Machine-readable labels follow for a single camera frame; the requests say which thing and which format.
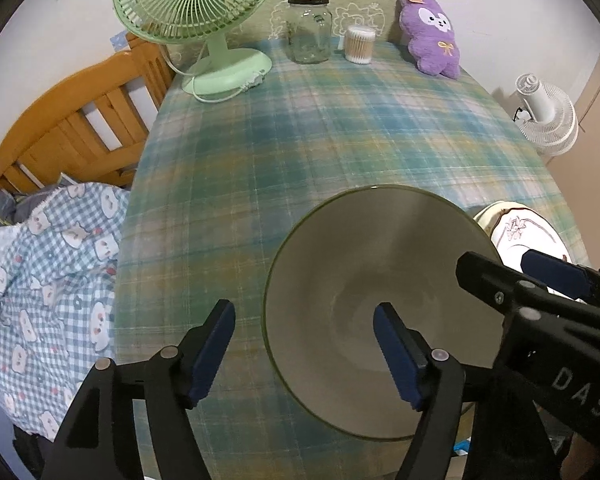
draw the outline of blue checkered bedsheet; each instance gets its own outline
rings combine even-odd
[[[128,191],[58,190],[26,223],[0,228],[0,405],[53,440],[98,357],[113,357],[114,284]]]

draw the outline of bowl rim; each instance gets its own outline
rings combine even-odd
[[[334,202],[339,198],[347,196],[348,194],[366,191],[366,190],[370,190],[370,189],[402,189],[405,191],[414,191],[414,192],[417,192],[420,194],[430,196],[432,198],[435,198],[437,200],[440,200],[441,202],[444,202],[444,203],[450,205],[452,208],[456,209],[456,211],[462,213],[462,216],[464,218],[466,218],[472,225],[474,225],[475,229],[480,231],[485,238],[487,238],[487,240],[489,241],[490,247],[493,249],[493,254],[492,254],[493,259],[500,264],[502,263],[500,254],[498,253],[498,250],[496,249],[495,245],[493,245],[493,242],[491,241],[491,237],[484,231],[484,229],[482,229],[478,225],[478,222],[475,221],[474,218],[472,218],[469,214],[467,214],[467,212],[464,209],[462,209],[459,205],[456,205],[453,202],[451,202],[451,200],[448,200],[448,199],[444,198],[443,196],[433,193],[432,191],[428,191],[426,189],[421,189],[419,187],[409,186],[408,184],[369,184],[366,186],[352,187],[350,189],[346,189],[344,191],[336,193],[335,195],[331,196],[330,198],[323,200],[318,205],[314,206],[314,208],[312,208],[309,212],[307,212],[304,216],[302,216],[302,218],[298,222],[296,222],[296,224],[291,228],[291,231],[288,232],[284,241],[280,244],[280,247],[276,251],[276,255],[273,257],[271,265],[269,266],[269,272],[267,273],[267,281],[265,284],[264,295],[262,297],[262,314],[260,316],[260,325],[261,325],[261,329],[262,329],[262,337],[264,339],[264,345],[265,345],[265,348],[267,351],[267,356],[269,357],[269,361],[271,362],[273,369],[276,371],[276,375],[278,376],[278,378],[284,385],[285,390],[288,391],[288,393],[291,394],[291,396],[294,398],[294,400],[298,404],[300,404],[300,406],[302,406],[304,408],[304,410],[307,413],[309,413],[313,418],[316,418],[321,423],[326,424],[331,429],[336,430],[339,433],[353,436],[355,438],[359,438],[362,440],[368,440],[370,442],[401,442],[403,440],[412,439],[413,435],[408,434],[408,435],[403,435],[403,436],[381,438],[381,437],[372,437],[372,436],[368,436],[368,435],[357,434],[357,433],[353,433],[351,431],[347,431],[344,428],[339,428],[336,425],[331,424],[328,420],[324,420],[321,416],[317,415],[317,413],[314,413],[311,409],[309,409],[309,407],[307,405],[305,405],[304,402],[302,402],[302,400],[300,400],[298,398],[298,396],[296,396],[296,393],[287,384],[284,376],[282,375],[282,372],[280,371],[280,368],[278,367],[278,363],[276,362],[275,357],[273,357],[273,352],[271,351],[271,347],[269,345],[269,336],[267,335],[267,295],[269,293],[269,285],[271,282],[271,275],[273,274],[273,270],[276,265],[276,262],[278,261],[278,257],[280,256],[280,253],[285,248],[286,244],[288,243],[288,241],[290,240],[292,235],[302,226],[302,224],[304,224],[312,215],[314,215],[314,213],[317,213],[318,211],[320,211],[320,209],[329,205],[331,202]],[[464,416],[469,410],[471,410],[473,405],[474,405],[474,403],[470,403],[464,410],[462,410],[462,416]]]

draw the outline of pillow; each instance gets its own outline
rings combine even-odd
[[[16,211],[13,214],[13,222],[20,223],[26,221],[31,212],[47,198],[49,198],[56,189],[61,187],[58,184],[50,184],[49,186],[43,187],[40,191],[31,193],[28,195],[18,194],[16,195]]]
[[[13,215],[16,212],[16,199],[11,196],[11,193],[0,190],[0,227],[5,225],[13,225]]]

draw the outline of cotton swab container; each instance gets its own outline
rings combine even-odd
[[[344,57],[360,65],[371,63],[376,31],[365,25],[349,25],[344,35]]]

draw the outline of green desk fan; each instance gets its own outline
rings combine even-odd
[[[206,40],[208,56],[189,72],[174,67],[168,54],[165,60],[185,75],[182,88],[202,102],[230,99],[262,82],[271,69],[266,54],[252,48],[228,49],[224,33],[246,20],[264,0],[113,0],[116,14],[136,36],[162,47]],[[218,100],[201,95],[234,91]]]

